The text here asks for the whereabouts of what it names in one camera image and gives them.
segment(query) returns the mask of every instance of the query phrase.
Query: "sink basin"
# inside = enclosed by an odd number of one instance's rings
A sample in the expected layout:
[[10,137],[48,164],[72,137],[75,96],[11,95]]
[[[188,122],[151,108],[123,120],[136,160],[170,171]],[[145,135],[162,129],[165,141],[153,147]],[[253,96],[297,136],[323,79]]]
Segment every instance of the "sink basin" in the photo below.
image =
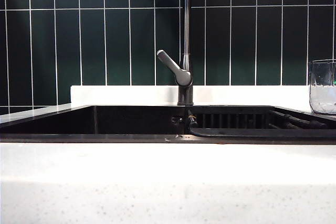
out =
[[11,134],[335,142],[336,119],[273,106],[86,106],[0,125],[0,138]]

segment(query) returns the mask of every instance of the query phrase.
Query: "clear glass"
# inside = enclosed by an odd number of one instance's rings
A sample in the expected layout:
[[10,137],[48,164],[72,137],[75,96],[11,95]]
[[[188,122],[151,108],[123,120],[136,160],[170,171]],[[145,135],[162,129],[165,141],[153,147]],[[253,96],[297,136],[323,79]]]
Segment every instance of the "clear glass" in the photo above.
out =
[[309,103],[315,113],[336,114],[336,60],[310,63]]

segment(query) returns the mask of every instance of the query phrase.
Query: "speckled countertop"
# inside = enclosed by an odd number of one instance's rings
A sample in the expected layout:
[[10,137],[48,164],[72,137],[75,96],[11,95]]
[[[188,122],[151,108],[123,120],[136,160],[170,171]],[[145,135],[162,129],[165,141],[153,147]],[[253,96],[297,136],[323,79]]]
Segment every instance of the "speckled countertop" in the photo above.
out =
[[336,145],[1,143],[0,155],[5,224],[336,223]]

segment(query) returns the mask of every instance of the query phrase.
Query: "chrome faucet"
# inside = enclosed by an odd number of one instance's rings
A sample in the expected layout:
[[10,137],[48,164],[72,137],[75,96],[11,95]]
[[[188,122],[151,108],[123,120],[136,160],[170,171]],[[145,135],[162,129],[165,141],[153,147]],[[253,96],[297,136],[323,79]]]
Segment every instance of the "chrome faucet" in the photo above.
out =
[[169,55],[159,50],[156,55],[176,77],[178,84],[177,105],[193,105],[193,68],[190,59],[190,11],[191,0],[184,0],[184,53],[181,57],[180,65],[175,63]]

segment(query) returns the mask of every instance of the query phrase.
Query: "tile wall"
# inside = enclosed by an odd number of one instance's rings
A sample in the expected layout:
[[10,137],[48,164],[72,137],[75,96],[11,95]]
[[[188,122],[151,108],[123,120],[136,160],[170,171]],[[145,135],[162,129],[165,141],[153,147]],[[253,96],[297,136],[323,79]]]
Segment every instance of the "tile wall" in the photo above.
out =
[[[0,0],[0,114],[70,102],[71,85],[174,85],[183,0]],[[334,57],[335,0],[192,0],[195,85],[305,85]]]

